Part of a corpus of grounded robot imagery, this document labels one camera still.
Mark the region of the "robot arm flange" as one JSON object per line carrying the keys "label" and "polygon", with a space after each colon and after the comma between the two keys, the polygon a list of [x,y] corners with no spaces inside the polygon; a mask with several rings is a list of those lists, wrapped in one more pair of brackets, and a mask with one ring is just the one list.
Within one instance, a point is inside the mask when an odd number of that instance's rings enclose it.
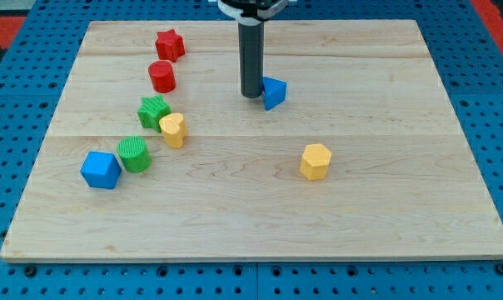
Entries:
{"label": "robot arm flange", "polygon": [[218,8],[244,26],[256,26],[279,14],[288,0],[218,0]]}

